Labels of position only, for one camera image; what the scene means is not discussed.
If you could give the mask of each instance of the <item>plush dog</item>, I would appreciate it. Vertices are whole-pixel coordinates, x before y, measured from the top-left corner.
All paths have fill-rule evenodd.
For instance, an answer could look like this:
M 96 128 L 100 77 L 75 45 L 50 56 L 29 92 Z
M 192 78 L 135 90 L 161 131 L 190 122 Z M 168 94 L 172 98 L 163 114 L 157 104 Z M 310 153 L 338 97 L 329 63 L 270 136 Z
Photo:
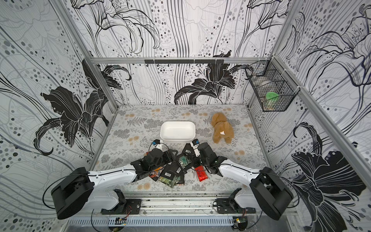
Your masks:
M 224 138 L 226 143 L 232 143 L 234 138 L 233 127 L 227 122 L 227 117 L 223 113 L 216 113 L 211 119 L 211 125 L 214 127 L 214 143 L 219 143 Z

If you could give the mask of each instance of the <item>white container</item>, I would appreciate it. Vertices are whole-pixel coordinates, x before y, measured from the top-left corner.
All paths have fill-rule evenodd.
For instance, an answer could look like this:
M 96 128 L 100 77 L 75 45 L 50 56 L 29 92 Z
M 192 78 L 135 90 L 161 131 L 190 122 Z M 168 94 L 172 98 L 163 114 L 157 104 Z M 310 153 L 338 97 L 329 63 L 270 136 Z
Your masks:
M 168 121 L 161 126 L 163 143 L 190 143 L 196 136 L 196 126 L 188 121 Z

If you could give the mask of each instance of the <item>green cup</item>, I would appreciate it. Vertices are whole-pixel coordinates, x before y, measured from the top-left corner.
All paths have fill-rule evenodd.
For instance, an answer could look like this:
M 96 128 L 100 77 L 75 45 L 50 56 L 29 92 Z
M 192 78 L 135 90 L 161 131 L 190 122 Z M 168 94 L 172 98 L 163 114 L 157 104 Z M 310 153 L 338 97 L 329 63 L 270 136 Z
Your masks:
M 274 103 L 276 102 L 278 99 L 279 99 L 279 95 L 275 92 L 268 92 L 266 95 L 265 95 L 265 98 L 267 99 L 267 101 L 269 101 L 270 103 Z

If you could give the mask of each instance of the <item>zip tie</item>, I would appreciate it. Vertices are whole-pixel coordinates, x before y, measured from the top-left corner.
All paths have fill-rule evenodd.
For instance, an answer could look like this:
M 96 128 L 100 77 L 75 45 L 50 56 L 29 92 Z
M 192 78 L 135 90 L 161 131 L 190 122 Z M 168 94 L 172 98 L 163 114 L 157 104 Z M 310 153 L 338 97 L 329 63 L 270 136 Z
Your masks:
M 300 88 L 305 88 L 305 86 L 297 86 L 296 89 L 294 90 L 294 94 L 297 94 L 299 92 Z
M 281 72 L 281 76 L 282 76 L 282 74 L 284 73 L 284 72 L 286 72 L 286 71 L 290 71 L 289 69 L 284 69 L 282 72 Z

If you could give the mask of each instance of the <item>wire basket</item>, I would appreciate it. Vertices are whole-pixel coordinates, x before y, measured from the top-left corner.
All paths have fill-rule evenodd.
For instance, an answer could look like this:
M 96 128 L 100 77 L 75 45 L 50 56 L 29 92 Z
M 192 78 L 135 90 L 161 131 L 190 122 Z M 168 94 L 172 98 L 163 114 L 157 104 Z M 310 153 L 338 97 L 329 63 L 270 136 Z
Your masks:
M 265 67 L 264 72 L 260 66 L 252 66 L 253 71 L 246 69 L 247 79 L 264 112 L 285 111 L 296 94 L 272 63 Z

